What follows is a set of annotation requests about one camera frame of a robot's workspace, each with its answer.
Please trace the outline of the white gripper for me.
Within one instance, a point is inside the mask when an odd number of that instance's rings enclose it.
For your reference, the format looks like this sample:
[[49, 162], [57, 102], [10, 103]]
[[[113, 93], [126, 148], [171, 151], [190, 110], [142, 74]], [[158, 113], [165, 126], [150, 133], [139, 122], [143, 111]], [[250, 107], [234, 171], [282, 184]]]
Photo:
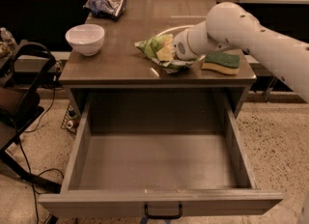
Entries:
[[174, 38], [174, 46], [172, 44], [167, 44], [156, 53], [157, 59], [162, 62], [172, 61], [175, 59], [175, 52], [180, 60], [186, 61], [197, 58], [198, 55], [195, 54], [189, 46], [188, 34], [189, 29], [180, 32]]

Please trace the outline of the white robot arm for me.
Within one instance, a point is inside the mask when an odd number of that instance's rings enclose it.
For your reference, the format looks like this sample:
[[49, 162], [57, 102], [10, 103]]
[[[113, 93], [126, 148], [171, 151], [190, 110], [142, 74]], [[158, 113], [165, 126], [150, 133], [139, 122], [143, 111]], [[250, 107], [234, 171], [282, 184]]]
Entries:
[[[298, 96], [309, 95], [308, 45], [263, 27], [232, 3], [215, 6], [207, 32], [260, 62]], [[283, 201], [259, 216], [188, 217], [183, 224], [308, 224], [309, 107], [306, 103], [246, 103], [238, 121], [245, 149], [263, 189], [279, 190]]]

